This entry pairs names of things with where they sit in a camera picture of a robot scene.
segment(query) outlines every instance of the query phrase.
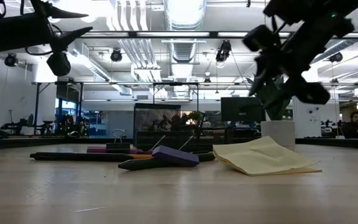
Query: air duct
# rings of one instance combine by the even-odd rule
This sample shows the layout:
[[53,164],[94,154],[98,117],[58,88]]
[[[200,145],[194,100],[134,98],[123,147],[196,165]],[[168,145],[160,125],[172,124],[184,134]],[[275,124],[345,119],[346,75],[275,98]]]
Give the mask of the air duct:
[[[206,9],[206,0],[164,0],[165,23],[168,30],[194,31],[200,30]],[[190,78],[193,66],[190,63],[195,56],[197,44],[171,43],[170,53],[172,61],[179,63],[172,65],[173,76]],[[176,96],[183,97],[186,90],[182,86],[175,86]]]
[[345,48],[348,48],[354,44],[358,43],[358,40],[342,40],[340,42],[338,42],[336,45],[334,45],[333,47],[327,49],[324,53],[322,53],[321,55],[317,56],[315,59],[313,59],[313,61],[311,62],[313,63],[317,63],[321,60],[324,60],[338,52],[340,52],[341,50],[344,50]]

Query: desk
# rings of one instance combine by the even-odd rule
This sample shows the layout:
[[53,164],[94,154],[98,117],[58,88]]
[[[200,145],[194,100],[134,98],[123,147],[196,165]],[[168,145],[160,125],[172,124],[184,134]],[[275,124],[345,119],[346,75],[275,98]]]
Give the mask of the desk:
[[216,161],[126,172],[116,163],[29,158],[86,147],[0,150],[0,223],[358,223],[358,149],[297,145],[322,173],[262,177]]

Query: ceiling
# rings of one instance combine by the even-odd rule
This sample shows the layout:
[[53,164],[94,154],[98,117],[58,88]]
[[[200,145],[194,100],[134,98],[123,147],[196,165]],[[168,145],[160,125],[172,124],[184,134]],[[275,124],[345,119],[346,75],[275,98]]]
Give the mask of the ceiling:
[[[8,5],[7,16],[18,15],[19,0],[6,0]],[[246,8],[246,1],[239,0],[207,0],[207,8],[204,15],[204,22],[201,30],[206,31],[250,31],[258,25],[265,22],[270,27],[269,19],[265,18],[262,13],[265,1],[252,1],[251,7]],[[147,2],[147,25],[149,30],[166,30],[165,17],[162,0],[148,0]],[[61,30],[69,31],[79,29],[85,26],[93,26],[93,30],[108,31],[106,25],[106,18],[103,14],[106,12],[105,5],[109,4],[105,0],[91,1],[93,6],[99,7],[101,17],[97,18],[92,23],[85,23],[81,19],[62,19],[56,23]],[[26,11],[31,12],[29,2],[26,3]],[[358,9],[349,16],[355,27],[358,30]],[[283,31],[294,31],[299,26],[285,27]],[[170,52],[167,44],[163,44],[161,39],[152,39],[152,48],[157,59],[157,63],[161,68],[161,77],[172,77],[172,71],[170,68]],[[205,44],[198,44],[196,51],[196,58],[193,62],[192,69],[192,81],[198,80],[202,82],[205,77],[205,72],[210,72],[211,77],[218,77],[218,82],[240,82],[243,77],[251,77],[252,73],[256,71],[254,64],[255,53],[250,52],[239,39],[230,40],[232,45],[232,54],[226,60],[226,64],[223,68],[217,68],[214,57],[216,55],[217,48],[221,45],[222,40],[208,39]],[[334,46],[340,43],[340,40],[332,40],[327,47]],[[85,45],[89,48],[89,57],[92,61],[96,62],[103,70],[107,71],[110,75],[114,76],[114,79],[119,82],[132,82],[134,81],[130,75],[132,62],[124,51],[123,58],[120,62],[112,62],[110,60],[110,54],[113,49],[120,48],[117,39],[77,39],[75,41],[76,48],[80,48]],[[22,60],[27,60],[30,63],[37,63],[39,58],[27,55],[22,49],[16,50],[18,57]],[[312,67],[318,71],[319,80],[322,82],[328,82],[333,77],[340,77],[343,74],[354,72],[352,76],[349,76],[342,82],[358,82],[358,43],[343,49],[341,53],[344,56],[344,60],[340,63],[334,63],[331,65],[329,62],[318,62],[313,64]],[[78,81],[95,81],[94,74],[85,66],[77,63],[72,64],[72,71],[69,77]],[[106,87],[100,87],[100,90],[105,90]],[[354,86],[343,86],[342,90],[354,89]]]

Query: mesh cage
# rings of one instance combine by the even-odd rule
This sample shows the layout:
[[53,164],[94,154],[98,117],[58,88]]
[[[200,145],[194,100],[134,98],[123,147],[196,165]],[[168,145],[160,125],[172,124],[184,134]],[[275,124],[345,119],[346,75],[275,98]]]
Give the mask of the mesh cage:
[[136,103],[134,108],[134,146],[142,149],[154,145],[165,135],[161,142],[166,146],[179,146],[191,135],[175,126],[180,119],[180,105],[161,105]]

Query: man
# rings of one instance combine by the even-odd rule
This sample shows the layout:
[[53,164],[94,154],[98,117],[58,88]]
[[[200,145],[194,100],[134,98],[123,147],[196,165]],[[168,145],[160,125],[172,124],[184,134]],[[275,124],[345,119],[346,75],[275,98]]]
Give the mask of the man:
[[351,122],[346,123],[341,127],[345,138],[357,138],[358,139],[358,111],[351,113]]

